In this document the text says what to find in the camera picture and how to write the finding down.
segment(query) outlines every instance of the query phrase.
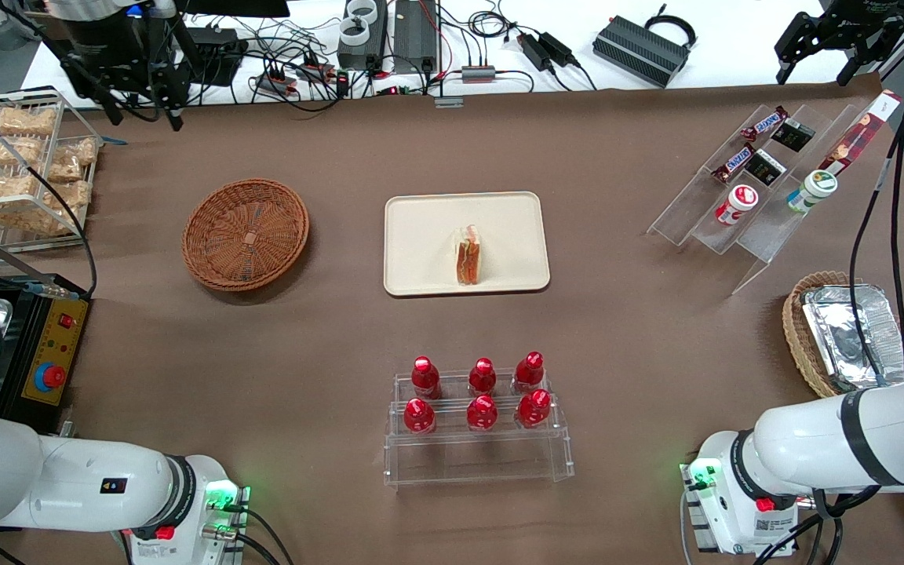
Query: red bottle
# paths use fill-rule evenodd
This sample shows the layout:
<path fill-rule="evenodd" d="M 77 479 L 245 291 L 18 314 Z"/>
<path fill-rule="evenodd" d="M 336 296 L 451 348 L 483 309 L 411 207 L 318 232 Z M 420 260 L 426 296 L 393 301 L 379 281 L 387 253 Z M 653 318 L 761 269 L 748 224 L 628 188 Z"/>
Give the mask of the red bottle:
<path fill-rule="evenodd" d="M 466 408 L 466 423 L 474 432 L 486 432 L 498 421 L 498 405 L 494 399 L 484 394 L 477 396 Z"/>
<path fill-rule="evenodd" d="M 521 397 L 516 409 L 516 422 L 523 427 L 535 427 L 549 416 L 549 393 L 541 388 Z"/>
<path fill-rule="evenodd" d="M 438 368 L 427 357 L 422 355 L 416 358 L 410 380 L 414 383 L 414 394 L 417 396 L 429 400 L 438 400 L 442 397 L 442 381 L 438 376 Z"/>
<path fill-rule="evenodd" d="M 494 372 L 494 364 L 487 357 L 477 359 L 473 370 L 469 372 L 469 391 L 473 396 L 493 394 L 497 383 L 498 376 Z"/>
<path fill-rule="evenodd" d="M 542 374 L 542 354 L 533 351 L 518 363 L 516 374 L 512 377 L 512 390 L 516 394 L 527 394 L 538 389 Z"/>
<path fill-rule="evenodd" d="M 425 434 L 435 430 L 435 411 L 431 404 L 427 404 L 420 398 L 411 398 L 406 402 L 406 410 L 403 412 L 403 423 L 411 433 Z"/>

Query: tape roll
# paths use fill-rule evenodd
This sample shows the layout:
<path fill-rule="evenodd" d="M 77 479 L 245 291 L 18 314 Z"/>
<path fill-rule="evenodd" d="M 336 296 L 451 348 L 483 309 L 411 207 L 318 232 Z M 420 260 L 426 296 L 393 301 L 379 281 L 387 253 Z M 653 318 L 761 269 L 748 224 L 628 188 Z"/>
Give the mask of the tape roll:
<path fill-rule="evenodd" d="M 345 46 L 363 46 L 369 42 L 369 24 L 359 17 L 347 17 L 341 21 L 341 43 Z"/>
<path fill-rule="evenodd" d="M 379 11 L 376 10 L 374 0 L 351 0 L 348 2 L 348 16 L 362 18 L 362 22 L 369 26 L 379 17 Z"/>

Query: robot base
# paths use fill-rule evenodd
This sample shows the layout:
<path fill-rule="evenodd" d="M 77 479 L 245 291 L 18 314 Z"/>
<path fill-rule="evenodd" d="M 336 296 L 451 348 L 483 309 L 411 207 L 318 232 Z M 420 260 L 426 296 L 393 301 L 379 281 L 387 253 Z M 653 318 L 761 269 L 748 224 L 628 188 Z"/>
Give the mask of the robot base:
<path fill-rule="evenodd" d="M 696 494 L 721 553 L 758 556 L 797 523 L 797 505 L 782 511 L 756 510 L 756 502 L 744 493 L 731 471 L 731 444 L 736 437 L 737 432 L 718 432 L 708 437 L 698 457 L 689 464 L 689 475 L 711 485 Z M 793 544 L 788 544 L 775 557 L 792 554 Z"/>
<path fill-rule="evenodd" d="M 132 562 L 135 565 L 240 565 L 242 547 L 237 542 L 216 541 L 201 537 L 205 526 L 231 526 L 244 530 L 240 522 L 245 514 L 236 515 L 211 508 L 217 501 L 248 505 L 249 487 L 236 486 L 226 476 L 218 461 L 207 455 L 189 455 L 187 463 L 197 475 L 197 491 L 187 518 L 169 540 L 141 540 L 129 535 Z"/>

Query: red button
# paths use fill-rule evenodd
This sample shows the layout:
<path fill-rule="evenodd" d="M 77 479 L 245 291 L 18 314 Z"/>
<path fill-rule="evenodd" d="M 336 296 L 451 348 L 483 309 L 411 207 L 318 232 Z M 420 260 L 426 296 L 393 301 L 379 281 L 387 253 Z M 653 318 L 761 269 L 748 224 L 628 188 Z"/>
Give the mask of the red button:
<path fill-rule="evenodd" d="M 48 388 L 58 388 L 65 384 L 65 369 L 53 365 L 44 371 L 44 384 Z"/>

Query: brown table surface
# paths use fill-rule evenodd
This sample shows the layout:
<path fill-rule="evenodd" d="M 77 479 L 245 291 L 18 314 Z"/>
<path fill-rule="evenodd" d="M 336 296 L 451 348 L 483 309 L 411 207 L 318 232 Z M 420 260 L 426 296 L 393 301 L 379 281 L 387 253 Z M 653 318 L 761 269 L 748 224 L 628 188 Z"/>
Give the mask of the brown table surface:
<path fill-rule="evenodd" d="M 102 133 L 130 144 L 104 149 L 89 219 L 100 289 L 73 372 L 80 434 L 212 455 L 253 487 L 253 507 L 299 565 L 681 563 L 685 454 L 767 408 L 815 397 L 783 340 L 782 300 L 801 276 L 846 269 L 891 134 L 738 296 L 728 294 L 747 257 L 678 250 L 645 229 L 758 104 L 835 115 L 880 87 L 860 78 L 846 89 L 470 97 L 453 111 L 387 97 L 313 118 L 267 104 L 191 108 L 179 133 L 132 118 L 114 128 L 96 115 Z M 311 238 L 272 287 L 215 296 L 184 268 L 180 233 L 205 195 L 248 177 L 297 190 Z M 489 190 L 541 198 L 548 289 L 389 297 L 388 198 Z M 889 203 L 858 274 L 890 293 Z M 77 250 L 42 259 L 86 280 Z M 481 355 L 507 365 L 530 350 L 545 353 L 563 398 L 573 479 L 384 486 L 392 373 L 420 354 L 451 370 Z M 850 512 L 846 530 L 840 564 L 904 565 L 904 497 Z M 29 530 L 0 542 L 31 565 L 123 559 L 107 534 Z"/>

